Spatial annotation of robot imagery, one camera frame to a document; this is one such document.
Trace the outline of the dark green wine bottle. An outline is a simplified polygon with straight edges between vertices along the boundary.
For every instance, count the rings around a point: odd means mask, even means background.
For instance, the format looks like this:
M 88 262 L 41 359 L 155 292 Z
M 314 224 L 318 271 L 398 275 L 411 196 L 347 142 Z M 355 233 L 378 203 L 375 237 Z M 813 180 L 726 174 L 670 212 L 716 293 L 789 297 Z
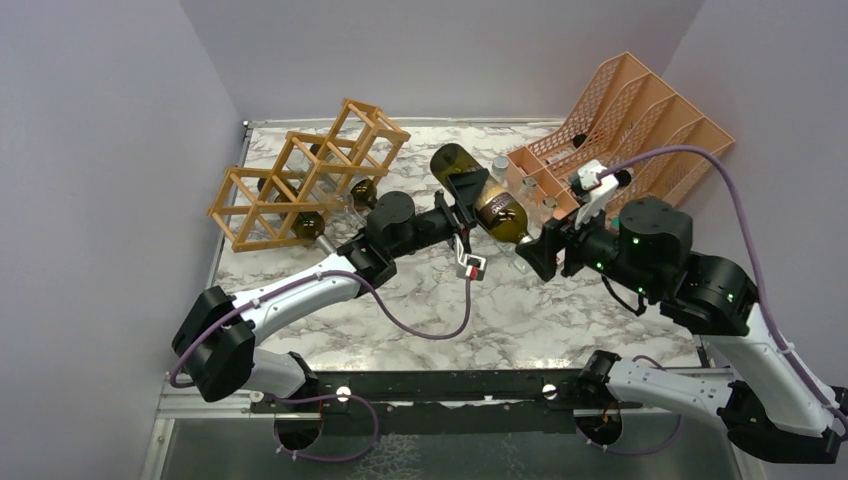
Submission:
M 431 157 L 430 170 L 464 204 L 470 203 L 468 187 L 482 184 L 473 210 L 478 224 L 495 240 L 514 245 L 533 240 L 526 209 L 464 147 L 457 143 L 439 147 Z
M 294 195 L 294 197 L 299 195 L 300 192 L 298 187 L 295 187 L 287 179 L 281 179 L 281 181 L 286 185 L 286 188 Z M 257 190 L 261 192 L 266 182 L 267 180 L 265 178 L 260 178 L 256 184 Z M 289 200 L 289 197 L 278 186 L 271 188 L 268 201 L 283 203 L 288 202 Z M 317 211 L 296 212 L 296 218 L 293 222 L 292 230 L 294 235 L 300 240 L 318 240 L 319 237 L 325 235 L 325 218 Z
M 316 174 L 316 182 L 310 198 L 318 202 L 341 202 L 344 200 L 356 210 L 373 209 L 377 203 L 377 187 L 366 175 L 322 171 Z

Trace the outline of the clear bottle silver cap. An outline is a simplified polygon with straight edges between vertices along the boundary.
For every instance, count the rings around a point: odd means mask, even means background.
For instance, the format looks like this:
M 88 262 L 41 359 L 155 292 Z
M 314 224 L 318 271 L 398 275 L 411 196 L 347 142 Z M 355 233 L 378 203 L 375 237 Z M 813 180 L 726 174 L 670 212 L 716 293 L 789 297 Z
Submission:
M 499 184 L 505 182 L 509 165 L 510 162 L 505 156 L 498 156 L 492 160 L 490 174 Z

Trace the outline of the clear glass bottle small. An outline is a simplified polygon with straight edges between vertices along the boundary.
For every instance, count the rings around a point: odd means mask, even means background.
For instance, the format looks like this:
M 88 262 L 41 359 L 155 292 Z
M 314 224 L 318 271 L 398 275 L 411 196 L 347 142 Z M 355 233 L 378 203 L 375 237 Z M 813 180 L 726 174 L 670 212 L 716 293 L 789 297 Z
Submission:
M 530 209 L 536 205 L 535 196 L 537 187 L 538 182 L 533 175 L 526 175 L 522 178 L 517 199 L 526 209 Z

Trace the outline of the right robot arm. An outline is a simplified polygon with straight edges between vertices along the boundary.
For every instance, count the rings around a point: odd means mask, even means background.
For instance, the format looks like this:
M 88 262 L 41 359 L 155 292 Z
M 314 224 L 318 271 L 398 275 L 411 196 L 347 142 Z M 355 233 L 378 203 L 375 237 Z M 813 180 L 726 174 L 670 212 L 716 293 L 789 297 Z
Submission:
M 842 441 L 832 425 L 847 392 L 813 395 L 764 319 L 755 283 L 735 262 L 692 248 L 692 218 L 654 197 L 628 202 L 617 229 L 603 216 L 579 225 L 574 215 L 547 221 L 517 252 L 543 280 L 584 268 L 635 292 L 664 317 L 711 343 L 738 373 L 715 382 L 649 369 L 595 351 L 577 382 L 592 407 L 637 402 L 725 430 L 740 450 L 764 461 L 832 464 Z

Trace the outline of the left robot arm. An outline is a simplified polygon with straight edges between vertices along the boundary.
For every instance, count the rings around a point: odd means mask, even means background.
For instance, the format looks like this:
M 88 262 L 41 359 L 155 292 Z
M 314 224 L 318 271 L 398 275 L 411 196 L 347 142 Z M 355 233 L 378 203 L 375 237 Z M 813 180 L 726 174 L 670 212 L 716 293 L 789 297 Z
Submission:
M 469 233 L 477 225 L 474 203 L 488 176 L 485 169 L 448 175 L 453 204 L 437 191 L 433 209 L 423 213 L 408 194 L 388 192 L 353 238 L 339 247 L 321 239 L 326 256 L 314 266 L 252 290 L 204 290 L 172 340 L 177 361 L 171 386 L 194 387 L 207 402 L 248 388 L 277 396 L 290 410 L 306 408 L 315 386 L 305 361 L 295 353 L 262 353 L 257 346 L 325 307 L 375 294 L 396 274 L 397 258 L 440 243 L 452 249 L 457 275 L 469 291 L 487 264 L 473 254 Z

